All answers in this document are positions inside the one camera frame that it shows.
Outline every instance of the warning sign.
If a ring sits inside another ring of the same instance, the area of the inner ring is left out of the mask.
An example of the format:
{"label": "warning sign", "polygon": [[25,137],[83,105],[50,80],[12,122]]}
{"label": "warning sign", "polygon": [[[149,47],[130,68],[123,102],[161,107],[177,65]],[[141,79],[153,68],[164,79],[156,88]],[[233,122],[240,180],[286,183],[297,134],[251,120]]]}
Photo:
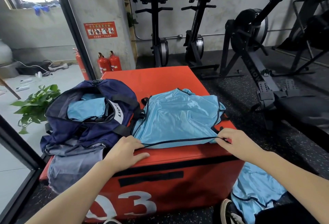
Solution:
{"label": "warning sign", "polygon": [[118,36],[114,21],[84,23],[88,39],[116,38]]}

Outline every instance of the red fire extinguisher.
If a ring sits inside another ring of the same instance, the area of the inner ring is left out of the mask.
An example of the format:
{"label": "red fire extinguisher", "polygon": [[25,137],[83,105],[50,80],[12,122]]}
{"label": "red fire extinguisher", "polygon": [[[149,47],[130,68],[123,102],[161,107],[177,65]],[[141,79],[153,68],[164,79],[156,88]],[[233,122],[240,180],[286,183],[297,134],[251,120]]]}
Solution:
{"label": "red fire extinguisher", "polygon": [[109,60],[104,58],[102,53],[98,53],[98,60],[97,60],[97,64],[99,69],[101,70],[102,75],[104,75],[105,72],[110,72],[111,71],[111,67],[109,64]]}
{"label": "red fire extinguisher", "polygon": [[111,70],[113,72],[122,70],[121,68],[121,63],[120,63],[120,58],[116,56],[113,51],[111,51],[111,55],[109,56],[109,63],[111,65]]}
{"label": "red fire extinguisher", "polygon": [[79,67],[81,69],[81,72],[82,72],[82,75],[83,75],[84,79],[85,80],[89,80],[88,74],[87,74],[86,69],[85,69],[85,67],[83,65],[83,62],[81,60],[81,56],[79,54],[79,51],[77,49],[75,49],[75,48],[73,48],[73,50],[75,50],[75,58],[76,58],[76,60],[78,62],[78,65],[79,65]]}

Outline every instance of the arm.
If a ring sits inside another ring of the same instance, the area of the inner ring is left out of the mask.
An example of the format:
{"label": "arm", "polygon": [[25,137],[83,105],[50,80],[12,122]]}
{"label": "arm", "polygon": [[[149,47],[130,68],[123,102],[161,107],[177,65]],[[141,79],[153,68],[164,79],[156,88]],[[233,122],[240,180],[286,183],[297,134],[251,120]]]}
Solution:
{"label": "arm", "polygon": [[219,138],[216,142],[239,159],[273,176],[319,223],[329,223],[329,180],[293,165],[274,152],[263,150],[241,130],[225,128],[218,137],[231,139],[231,144]]}
{"label": "arm", "polygon": [[26,224],[81,224],[105,183],[116,173],[149,157],[148,153],[134,156],[134,150],[144,147],[141,141],[129,136],[121,138],[104,160],[79,181],[37,212]]}

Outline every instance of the shoe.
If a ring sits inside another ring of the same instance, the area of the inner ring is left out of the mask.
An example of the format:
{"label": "shoe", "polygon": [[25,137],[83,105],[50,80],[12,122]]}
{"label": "shoe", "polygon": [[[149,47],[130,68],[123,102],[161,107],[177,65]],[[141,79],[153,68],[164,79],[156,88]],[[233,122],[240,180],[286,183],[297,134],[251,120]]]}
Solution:
{"label": "shoe", "polygon": [[120,221],[117,221],[116,219],[108,219],[103,224],[122,224]]}
{"label": "shoe", "polygon": [[242,214],[229,199],[220,205],[220,221],[222,224],[245,224]]}

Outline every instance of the white number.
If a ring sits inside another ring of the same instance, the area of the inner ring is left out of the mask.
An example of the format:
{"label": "white number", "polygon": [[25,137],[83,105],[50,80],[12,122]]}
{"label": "white number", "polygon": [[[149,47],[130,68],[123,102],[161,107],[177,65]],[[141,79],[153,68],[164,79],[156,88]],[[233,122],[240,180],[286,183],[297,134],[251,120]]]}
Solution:
{"label": "white number", "polygon": [[[145,214],[153,214],[157,211],[157,205],[153,201],[148,201],[152,196],[149,193],[143,191],[133,191],[124,194],[120,194],[118,199],[127,199],[130,196],[139,196],[140,198],[134,200],[134,206],[136,205],[144,205],[146,207],[146,213],[144,214],[135,214],[135,213],[127,213],[125,215],[145,215]],[[97,219],[97,220],[107,220],[117,216],[117,213],[111,203],[111,201],[103,195],[97,195],[95,201],[101,206],[101,208],[106,213],[106,217],[98,217],[96,214],[93,214],[90,210],[86,215],[89,219]]]}
{"label": "white number", "polygon": [[[129,198],[130,196],[139,196],[140,199],[134,200],[134,206],[142,204],[146,207],[146,213],[144,214],[153,214],[157,211],[157,205],[153,201],[148,201],[152,196],[149,193],[143,191],[133,191],[124,193],[118,196],[119,199],[122,198]],[[144,214],[135,214],[135,213],[128,213],[125,215],[144,215]]]}
{"label": "white number", "polygon": [[98,217],[96,214],[93,214],[90,210],[88,210],[88,213],[86,215],[89,219],[97,219],[97,220],[107,220],[113,217],[117,216],[117,213],[110,202],[108,198],[106,198],[103,195],[97,195],[95,201],[101,206],[101,208],[104,210],[106,217]]}

